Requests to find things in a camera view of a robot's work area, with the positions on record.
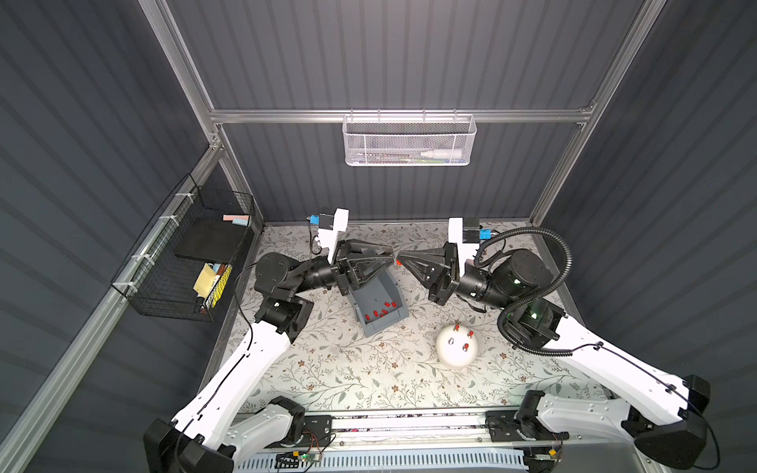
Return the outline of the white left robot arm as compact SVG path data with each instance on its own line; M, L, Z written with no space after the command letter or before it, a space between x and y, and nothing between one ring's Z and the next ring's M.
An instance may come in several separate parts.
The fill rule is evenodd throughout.
M297 260L278 252L255 264L254 289L263 297L230 359L171 421L154 421L143 436L152 472L231 472L270 445L303 441L306 410L277 396L252 417L236 416L265 373L307 326L313 302L303 293L336 287L360 290L394 262L393 250L364 240L341 240L328 256Z

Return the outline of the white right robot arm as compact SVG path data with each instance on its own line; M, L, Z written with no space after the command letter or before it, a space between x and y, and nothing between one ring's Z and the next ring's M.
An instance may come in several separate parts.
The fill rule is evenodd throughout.
M404 250L397 256L445 305L451 296L478 309L496 309L496 327L516 350L565 363L614 393L603 402L563 399L530 389L510 418L491 415L491 437L507 428L525 441L553 441L560 458L567 439L581 433L628 441L650 460L687 470L715 434L704 413L711 386L699 376L680 378L627 354L547 301L567 279L573 254L552 230L522 227L484 240L477 228L451 230L432 250Z

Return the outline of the white dome with screws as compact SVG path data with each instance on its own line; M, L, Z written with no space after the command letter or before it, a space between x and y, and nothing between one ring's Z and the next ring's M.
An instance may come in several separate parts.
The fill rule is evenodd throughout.
M454 325L446 325L439 331L435 347L439 360L445 367L459 370L470 366L476 360L479 342L473 329L459 324L459 331L453 331ZM455 339L453 345L447 344L450 338ZM463 351L463 345L466 343L469 344L467 352Z

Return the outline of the grey plastic parts bin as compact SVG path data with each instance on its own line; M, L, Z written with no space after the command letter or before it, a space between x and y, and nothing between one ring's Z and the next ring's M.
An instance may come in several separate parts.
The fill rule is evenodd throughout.
M408 306L392 274L378 274L362 289L347 295L365 337L372 337L409 317Z

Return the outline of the white marker in basket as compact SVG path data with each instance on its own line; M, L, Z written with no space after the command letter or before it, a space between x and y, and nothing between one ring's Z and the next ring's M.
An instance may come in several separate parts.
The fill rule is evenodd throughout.
M440 161L440 162L460 162L464 160L464 152L462 150L428 150L422 151L420 157L423 160Z

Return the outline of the pink eraser block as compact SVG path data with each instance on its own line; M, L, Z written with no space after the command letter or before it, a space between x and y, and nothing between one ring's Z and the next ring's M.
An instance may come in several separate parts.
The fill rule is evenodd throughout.
M222 220L224 222L231 223L236 226L248 227L250 225L250 217L246 215L224 215Z

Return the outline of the black notebook in basket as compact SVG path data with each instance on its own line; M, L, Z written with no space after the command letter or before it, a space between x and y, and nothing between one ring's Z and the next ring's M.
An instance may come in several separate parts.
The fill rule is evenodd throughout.
M197 219L179 239L175 256L209 263L231 263L247 229L223 220Z

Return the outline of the yellow sticky note pad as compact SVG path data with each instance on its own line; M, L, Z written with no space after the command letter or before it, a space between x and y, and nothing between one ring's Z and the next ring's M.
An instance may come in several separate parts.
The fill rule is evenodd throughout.
M218 271L220 267L221 265L218 263L216 264L204 263L203 264L202 269L200 270L200 273L198 274L193 285L193 291L195 291L196 295L199 298L202 298L202 299L208 298L213 288L215 287L217 278L219 277Z

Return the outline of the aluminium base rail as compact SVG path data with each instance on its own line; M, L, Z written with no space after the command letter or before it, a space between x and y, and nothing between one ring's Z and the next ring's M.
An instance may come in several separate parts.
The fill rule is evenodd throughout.
M517 406L501 408L442 408L396 411L340 411L309 413L297 402L279 396L242 420L230 406L183 410L169 427L189 438L199 438L209 449L233 445L238 454L264 447L324 443L329 436L360 436L364 441L412 441L431 437L444 441L482 432L493 443L514 441L632 441L626 423L634 410L620 399L570 399L530 391Z

